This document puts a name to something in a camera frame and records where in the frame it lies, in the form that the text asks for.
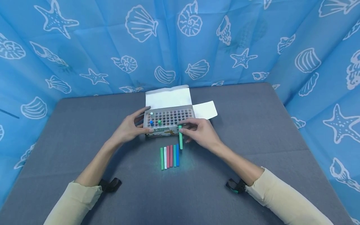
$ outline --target black clip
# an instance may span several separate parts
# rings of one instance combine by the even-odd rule
[[[114,178],[110,183],[106,180],[101,179],[99,186],[101,186],[103,192],[111,193],[116,192],[117,189],[121,186],[121,180]]]
[[[233,179],[230,179],[226,182],[225,186],[237,194],[245,192],[245,183],[243,180],[240,180],[238,183],[236,183]]]

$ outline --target blue chalk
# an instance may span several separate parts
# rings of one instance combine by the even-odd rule
[[[176,145],[176,166],[179,166],[179,144]]]

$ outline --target starfish print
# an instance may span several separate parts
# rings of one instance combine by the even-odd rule
[[[360,143],[360,134],[352,129],[352,126],[360,122],[360,116],[343,116],[340,112],[339,104],[336,104],[333,111],[333,117],[329,120],[323,120],[326,126],[334,130],[334,142],[339,144],[344,136],[350,136]]]
[[[255,59],[257,58],[257,55],[251,55],[248,56],[249,54],[249,48],[245,49],[244,52],[241,55],[237,55],[237,54],[231,54],[230,57],[233,58],[235,60],[235,64],[233,65],[233,68],[242,65],[245,69],[248,68],[248,61],[250,59]]]
[[[46,9],[38,5],[34,5],[34,7],[45,17],[45,23],[43,27],[45,31],[58,29],[63,35],[65,35],[65,37],[70,39],[70,35],[67,32],[66,27],[73,27],[79,25],[79,21],[74,19],[65,19],[61,16],[60,7],[56,0],[51,1],[50,11],[47,11]]]
[[[80,74],[80,76],[85,77],[87,79],[90,79],[91,82],[93,83],[93,85],[99,83],[99,82],[103,82],[106,84],[109,84],[109,82],[107,82],[104,77],[107,77],[107,74],[104,73],[99,73],[96,74],[92,69],[89,68],[89,74]]]

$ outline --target hand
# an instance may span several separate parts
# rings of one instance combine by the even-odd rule
[[[140,115],[148,109],[150,109],[150,106],[139,109],[133,114],[128,115],[113,133],[113,135],[109,139],[109,142],[115,144],[116,146],[119,146],[125,142],[131,141],[140,134],[148,134],[154,132],[154,129],[152,128],[143,128],[143,123],[135,126],[136,123],[144,119],[144,116]]]
[[[214,152],[215,149],[222,144],[209,120],[189,118],[181,121],[179,125],[185,123],[189,125],[185,125],[185,128],[182,128],[179,131],[189,137],[189,139],[186,140],[186,143],[193,139],[199,145],[211,152]]]

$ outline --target beige sleeve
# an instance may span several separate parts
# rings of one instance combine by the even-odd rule
[[[78,183],[69,183],[44,225],[80,225],[101,193],[101,186],[85,187]]]
[[[333,224],[297,190],[265,169],[261,177],[246,191],[273,211],[286,225]]]

